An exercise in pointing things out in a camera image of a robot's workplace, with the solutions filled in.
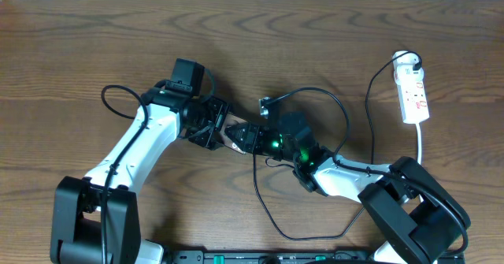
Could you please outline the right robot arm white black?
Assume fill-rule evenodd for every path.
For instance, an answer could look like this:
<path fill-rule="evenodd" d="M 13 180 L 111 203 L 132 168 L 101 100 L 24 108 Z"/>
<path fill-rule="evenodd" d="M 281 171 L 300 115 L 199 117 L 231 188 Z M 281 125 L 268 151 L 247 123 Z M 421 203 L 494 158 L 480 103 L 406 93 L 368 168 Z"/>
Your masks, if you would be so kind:
<path fill-rule="evenodd" d="M 303 113 L 270 125 L 228 115 L 223 135 L 238 152 L 289 166 L 309 192 L 360 203 L 386 238 L 371 258 L 389 263 L 438 263 L 468 247 L 468 214 L 415 159 L 366 164 L 344 158 L 314 139 Z"/>

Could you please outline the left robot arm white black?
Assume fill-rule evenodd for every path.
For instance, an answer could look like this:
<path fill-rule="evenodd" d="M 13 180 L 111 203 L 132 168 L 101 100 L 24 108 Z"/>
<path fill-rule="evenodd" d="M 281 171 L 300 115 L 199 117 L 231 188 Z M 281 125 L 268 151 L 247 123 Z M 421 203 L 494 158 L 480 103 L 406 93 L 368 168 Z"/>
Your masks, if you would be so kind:
<path fill-rule="evenodd" d="M 50 240 L 53 263 L 170 263 L 167 249 L 141 236 L 138 194 L 165 149 L 178 139 L 222 147 L 229 105 L 201 93 L 211 72 L 177 59 L 170 78 L 136 95 L 139 108 L 116 146 L 84 177 L 56 188 Z"/>

